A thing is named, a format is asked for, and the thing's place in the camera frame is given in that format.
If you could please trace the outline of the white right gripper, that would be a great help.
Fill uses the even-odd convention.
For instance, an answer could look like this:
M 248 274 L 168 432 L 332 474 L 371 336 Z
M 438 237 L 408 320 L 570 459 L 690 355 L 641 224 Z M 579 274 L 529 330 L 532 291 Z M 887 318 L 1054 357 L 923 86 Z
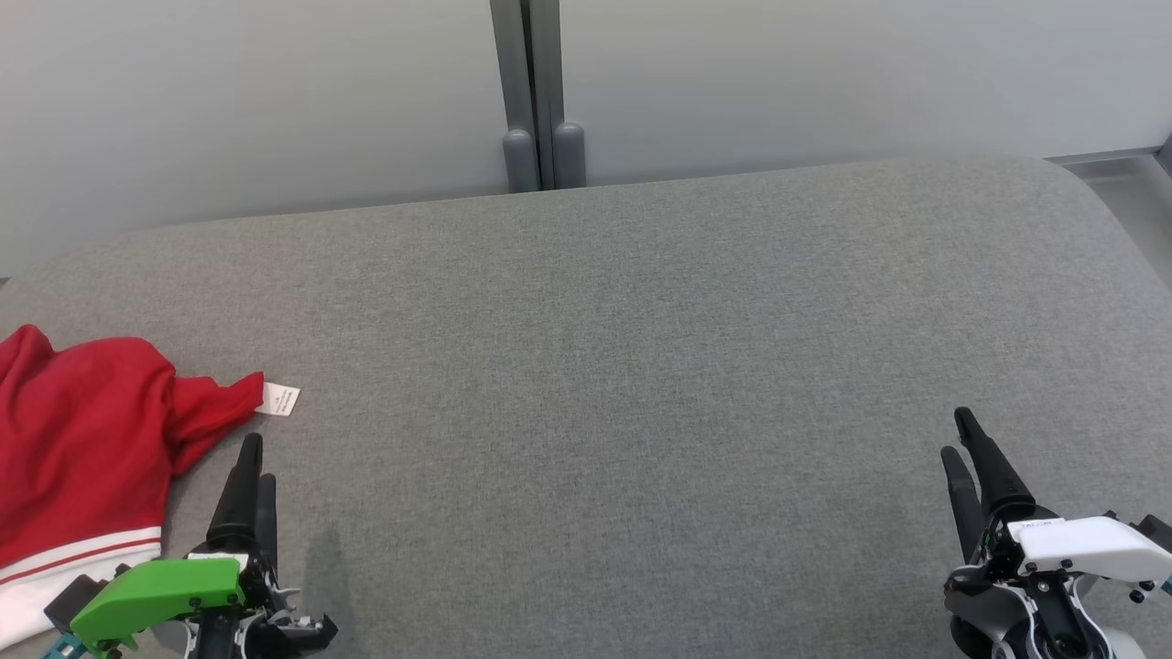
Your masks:
M 955 643 L 1130 643 L 1093 621 L 1084 598 L 1098 580 L 1118 580 L 1131 602 L 1168 593 L 1168 524 L 1153 514 L 1123 523 L 1109 514 L 1030 519 L 1033 492 L 968 407 L 954 410 L 970 455 L 941 448 L 962 559 L 943 584 Z M 984 534 L 992 523 L 1009 523 Z

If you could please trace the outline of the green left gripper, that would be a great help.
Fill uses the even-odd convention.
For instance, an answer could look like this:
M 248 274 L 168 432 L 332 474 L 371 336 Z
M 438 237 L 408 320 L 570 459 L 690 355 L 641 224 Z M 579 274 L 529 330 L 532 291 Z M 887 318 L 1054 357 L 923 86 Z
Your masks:
M 185 658 L 307 658 L 331 646 L 328 616 L 298 616 L 277 584 L 277 478 L 263 474 L 263 437 L 248 433 L 206 534 L 213 552 L 120 568 L 113 580 L 79 578 L 83 604 L 70 636 L 96 658 L 118 658 L 136 636 L 168 621 L 185 633 Z M 261 553 L 251 552 L 260 549 Z

